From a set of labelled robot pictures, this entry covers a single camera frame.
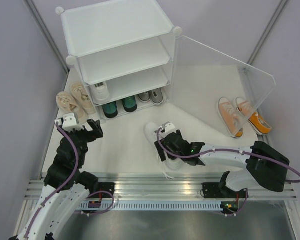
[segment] white plastic shoe rack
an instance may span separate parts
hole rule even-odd
[[[106,82],[111,103],[171,84],[181,29],[156,0],[112,0],[66,11],[58,7],[56,12],[69,52],[66,61],[78,71],[102,118],[91,85]],[[117,105],[118,115],[125,114],[121,101]],[[153,103],[137,99],[137,105],[140,110]]]

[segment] shoe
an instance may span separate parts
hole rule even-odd
[[[160,105],[164,102],[164,96],[161,88],[151,91],[151,100],[155,105]]]
[[[139,98],[140,102],[146,104],[151,99],[150,92],[146,91],[146,92],[140,93],[140,94],[138,94],[138,98]]]
[[[230,135],[235,139],[242,137],[244,130],[241,128],[238,131],[238,126],[241,122],[241,116],[237,114],[237,111],[231,102],[225,97],[220,98],[218,101],[217,110]]]
[[[135,96],[129,96],[122,99],[123,108],[127,113],[132,113],[137,110],[137,101]]]
[[[110,100],[110,93],[108,90],[108,85],[106,82],[101,82],[92,86],[89,86],[91,89],[91,95],[96,104],[106,104]]]
[[[87,122],[88,114],[84,109],[76,102],[73,96],[67,92],[59,92],[56,96],[56,104],[59,109],[65,112],[66,114],[75,113],[79,119],[79,123],[82,125]]]
[[[253,111],[253,108],[247,100],[245,100],[242,97],[238,97],[235,100],[235,103],[237,105],[237,109],[242,113],[242,115],[249,116],[251,112]],[[266,135],[270,133],[272,130],[272,127],[264,120],[262,116],[259,115],[256,111],[252,114],[252,116],[249,118],[249,123],[255,130],[255,132],[258,135]]]
[[[110,102],[105,105],[102,105],[102,109],[103,109],[104,115],[108,119],[113,119],[118,115],[118,107],[117,107],[117,103],[115,101]]]
[[[77,102],[83,107],[87,114],[95,114],[96,108],[92,104],[90,97],[81,82],[74,82],[70,86],[70,92]]]

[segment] white sneaker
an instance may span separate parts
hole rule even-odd
[[[66,114],[76,113],[80,124],[84,124],[87,122],[89,117],[88,114],[86,114],[84,109],[79,106],[74,97],[69,93],[64,91],[59,92],[56,96],[56,104],[58,105],[59,109]]]
[[[96,108],[92,104],[90,97],[88,96],[88,93],[81,82],[74,82],[71,84],[70,92],[87,114],[96,113]]]

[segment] transparent panel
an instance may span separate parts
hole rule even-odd
[[[271,75],[186,36],[176,41],[173,71],[173,104],[230,136],[276,85]],[[238,111],[237,104],[246,101],[251,106],[239,105]]]

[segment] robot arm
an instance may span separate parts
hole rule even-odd
[[[78,205],[90,193],[99,190],[99,179],[88,172],[80,173],[79,169],[85,164],[88,143],[104,136],[100,121],[87,121],[91,131],[79,124],[74,113],[65,114],[56,123],[67,131],[76,147],[78,159],[73,146],[64,137],[60,141],[53,164],[48,169],[42,194],[28,223],[18,236],[10,240],[57,240]]]
[[[175,129],[171,122],[161,127],[148,123],[144,128],[147,139],[154,143],[162,162],[167,158],[170,160],[180,158],[191,166],[222,165],[242,169],[223,174],[218,187],[224,198],[229,198],[233,196],[233,193],[243,189],[257,186],[273,192],[284,190],[288,172],[286,167],[247,155],[265,156],[289,166],[290,161],[266,143],[256,141],[253,146],[237,148],[215,146],[204,142],[189,143],[183,139],[180,130],[175,131]]]

